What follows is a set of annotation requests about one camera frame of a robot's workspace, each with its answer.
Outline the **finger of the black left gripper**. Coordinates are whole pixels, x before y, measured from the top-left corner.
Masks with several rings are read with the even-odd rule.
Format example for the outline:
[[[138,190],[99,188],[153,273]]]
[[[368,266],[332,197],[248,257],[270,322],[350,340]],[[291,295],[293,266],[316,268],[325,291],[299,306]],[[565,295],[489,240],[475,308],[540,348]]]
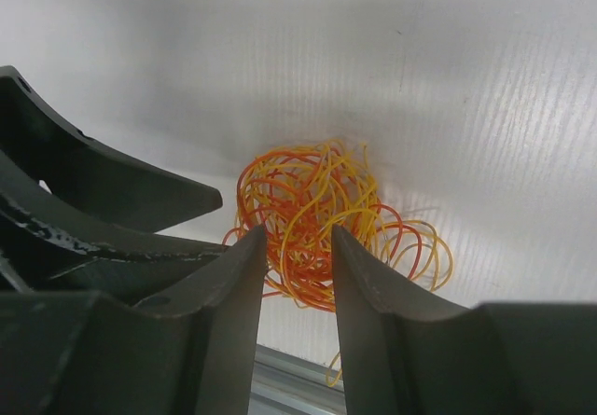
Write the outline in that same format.
[[[153,294],[225,250],[101,222],[39,186],[1,186],[1,269],[20,290]]]
[[[135,159],[68,122],[7,65],[1,69],[1,151],[34,181],[107,223],[158,232],[223,205],[214,187]]]

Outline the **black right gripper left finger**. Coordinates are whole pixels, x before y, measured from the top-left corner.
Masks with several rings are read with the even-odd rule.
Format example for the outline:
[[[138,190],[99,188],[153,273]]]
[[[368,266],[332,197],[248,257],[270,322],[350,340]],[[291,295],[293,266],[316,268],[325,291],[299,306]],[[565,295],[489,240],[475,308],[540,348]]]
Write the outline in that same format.
[[[96,291],[3,293],[5,414],[244,414],[266,272],[253,228],[134,307]]]

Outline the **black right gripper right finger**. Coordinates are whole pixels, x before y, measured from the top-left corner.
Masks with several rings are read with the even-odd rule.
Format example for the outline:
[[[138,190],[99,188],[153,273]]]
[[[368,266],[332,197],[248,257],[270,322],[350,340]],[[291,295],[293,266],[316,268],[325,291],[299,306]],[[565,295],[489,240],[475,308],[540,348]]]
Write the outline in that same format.
[[[349,413],[595,412],[594,305],[468,309],[409,281],[341,227],[332,264]]]

